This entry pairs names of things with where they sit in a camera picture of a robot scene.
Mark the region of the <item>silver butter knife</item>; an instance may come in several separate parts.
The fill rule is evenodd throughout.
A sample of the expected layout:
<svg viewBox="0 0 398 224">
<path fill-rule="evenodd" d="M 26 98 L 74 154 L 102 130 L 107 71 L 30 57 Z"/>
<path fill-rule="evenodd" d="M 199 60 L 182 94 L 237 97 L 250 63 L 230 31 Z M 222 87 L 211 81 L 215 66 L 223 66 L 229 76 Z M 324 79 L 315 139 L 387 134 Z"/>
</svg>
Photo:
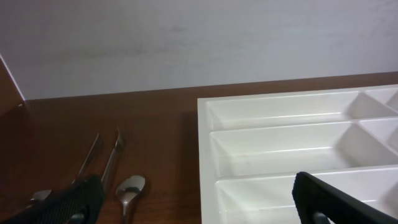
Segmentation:
<svg viewBox="0 0 398 224">
<path fill-rule="evenodd" d="M 112 168 L 113 168 L 114 162 L 116 160 L 116 157 L 117 157 L 118 153 L 121 152 L 125 148 L 125 145 L 126 145 L 126 141 L 125 141 L 125 139 L 123 137 L 123 133 L 122 133 L 121 128 L 119 126 L 117 126 L 117 131 L 118 131 L 117 140 L 115 142 L 115 145 L 114 145 L 113 150 L 112 150 L 112 152 L 110 154 L 110 157 L 108 159 L 106 168 L 105 168 L 105 170 L 103 172 L 103 175 L 102 175 L 102 178 L 101 178 L 101 183 L 102 183 L 102 187 L 103 187 L 104 192 L 107 191 L 108 184 L 109 184 L 109 179 L 110 179 L 110 176 L 111 176 L 111 173 L 112 173 Z"/>
</svg>

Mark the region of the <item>silver fork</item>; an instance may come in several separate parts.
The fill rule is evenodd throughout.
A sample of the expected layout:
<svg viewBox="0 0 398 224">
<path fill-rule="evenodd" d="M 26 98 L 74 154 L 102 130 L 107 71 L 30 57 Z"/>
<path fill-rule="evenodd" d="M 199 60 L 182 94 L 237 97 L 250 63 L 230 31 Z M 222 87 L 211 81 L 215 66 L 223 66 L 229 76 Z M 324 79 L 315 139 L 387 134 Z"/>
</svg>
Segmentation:
<svg viewBox="0 0 398 224">
<path fill-rule="evenodd" d="M 88 166 L 90 165 L 90 163 L 93 160 L 97 150 L 99 149 L 100 144 L 101 144 L 101 137 L 100 137 L 100 134 L 97 133 L 96 137 L 95 137 L 95 140 L 94 140 L 94 142 L 93 142 L 93 144 L 92 144 L 92 146 L 90 148 L 90 151 L 89 151 L 88 155 L 86 156 L 83 164 L 81 165 L 80 170 L 79 170 L 79 172 L 77 174 L 77 177 L 72 181 L 72 184 L 74 184 L 76 181 L 81 180 L 83 178 Z"/>
</svg>

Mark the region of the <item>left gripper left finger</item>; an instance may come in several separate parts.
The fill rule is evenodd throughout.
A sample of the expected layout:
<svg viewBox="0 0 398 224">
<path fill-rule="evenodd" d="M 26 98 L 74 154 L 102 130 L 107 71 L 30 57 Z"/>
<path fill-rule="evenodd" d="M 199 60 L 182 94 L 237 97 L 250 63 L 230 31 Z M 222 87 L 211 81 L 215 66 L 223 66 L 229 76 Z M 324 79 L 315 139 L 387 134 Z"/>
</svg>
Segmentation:
<svg viewBox="0 0 398 224">
<path fill-rule="evenodd" d="M 19 223 L 96 223 L 104 203 L 101 177 L 91 175 L 4 220 Z"/>
</svg>

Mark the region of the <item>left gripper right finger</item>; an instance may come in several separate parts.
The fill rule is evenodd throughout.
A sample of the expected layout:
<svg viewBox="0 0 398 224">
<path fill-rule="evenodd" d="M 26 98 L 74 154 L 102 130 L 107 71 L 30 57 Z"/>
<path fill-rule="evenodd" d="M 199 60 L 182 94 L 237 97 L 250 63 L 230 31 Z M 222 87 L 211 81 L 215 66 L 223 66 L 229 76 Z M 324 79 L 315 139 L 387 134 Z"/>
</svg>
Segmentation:
<svg viewBox="0 0 398 224">
<path fill-rule="evenodd" d="M 360 202 L 307 172 L 295 176 L 292 196 L 304 224 L 397 224 L 397 219 Z"/>
</svg>

